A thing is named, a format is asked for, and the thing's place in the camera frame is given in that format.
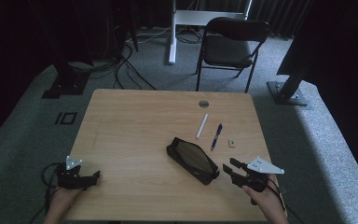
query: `small bracket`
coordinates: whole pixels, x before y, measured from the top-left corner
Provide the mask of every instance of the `small bracket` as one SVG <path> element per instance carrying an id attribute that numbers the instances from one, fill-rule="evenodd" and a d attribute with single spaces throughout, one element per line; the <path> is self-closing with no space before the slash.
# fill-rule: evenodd
<path id="1" fill-rule="evenodd" d="M 74 167 L 77 167 L 83 162 L 83 160 L 75 160 L 70 156 L 66 157 L 66 170 L 71 170 Z"/>
<path id="2" fill-rule="evenodd" d="M 251 163 L 247 165 L 248 169 L 256 171 L 261 174 L 275 174 L 283 175 L 284 170 L 272 165 L 271 163 L 261 159 L 260 157 L 255 158 Z"/>

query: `eraser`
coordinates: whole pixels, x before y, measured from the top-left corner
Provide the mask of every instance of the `eraser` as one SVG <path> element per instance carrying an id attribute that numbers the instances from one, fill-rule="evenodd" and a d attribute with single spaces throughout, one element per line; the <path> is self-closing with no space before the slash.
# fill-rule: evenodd
<path id="1" fill-rule="evenodd" d="M 228 139 L 228 146 L 229 147 L 235 147 L 235 140 L 234 139 Z"/>

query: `wooden table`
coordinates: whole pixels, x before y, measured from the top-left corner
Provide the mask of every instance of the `wooden table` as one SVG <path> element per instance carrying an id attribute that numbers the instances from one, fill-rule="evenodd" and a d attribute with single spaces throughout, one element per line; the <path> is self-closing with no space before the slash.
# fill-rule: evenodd
<path id="1" fill-rule="evenodd" d="M 200 101 L 209 106 L 202 108 Z M 209 117 L 200 139 L 196 134 Z M 223 130 L 214 151 L 219 123 Z M 208 186 L 171 159 L 174 137 L 202 147 L 219 166 Z M 228 146 L 234 139 L 235 147 Z M 66 219 L 155 221 L 265 220 L 250 198 L 231 184 L 229 158 L 270 161 L 249 94 L 187 91 L 97 90 L 89 102 L 71 156 L 82 175 L 100 170 L 98 185 L 83 192 Z M 234 168 L 234 171 L 245 174 Z"/>

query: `chair backrest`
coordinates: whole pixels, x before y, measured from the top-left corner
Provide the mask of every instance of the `chair backrest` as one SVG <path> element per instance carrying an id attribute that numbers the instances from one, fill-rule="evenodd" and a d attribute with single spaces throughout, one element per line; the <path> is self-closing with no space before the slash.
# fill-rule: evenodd
<path id="1" fill-rule="evenodd" d="M 208 22 L 204 30 L 204 37 L 210 32 L 234 40 L 264 43 L 267 37 L 269 37 L 270 29 L 269 24 L 264 21 L 246 21 L 218 17 Z"/>

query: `white pen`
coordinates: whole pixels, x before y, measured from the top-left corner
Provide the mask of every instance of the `white pen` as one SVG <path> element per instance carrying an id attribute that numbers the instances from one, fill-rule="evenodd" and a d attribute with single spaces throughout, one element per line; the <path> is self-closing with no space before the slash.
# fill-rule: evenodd
<path id="1" fill-rule="evenodd" d="M 202 121 L 202 123 L 200 125 L 199 131 L 197 132 L 196 139 L 199 139 L 201 137 L 202 130 L 203 130 L 203 127 L 205 126 L 207 118 L 208 118 L 208 114 L 205 114 L 204 119 L 203 119 L 203 121 Z"/>

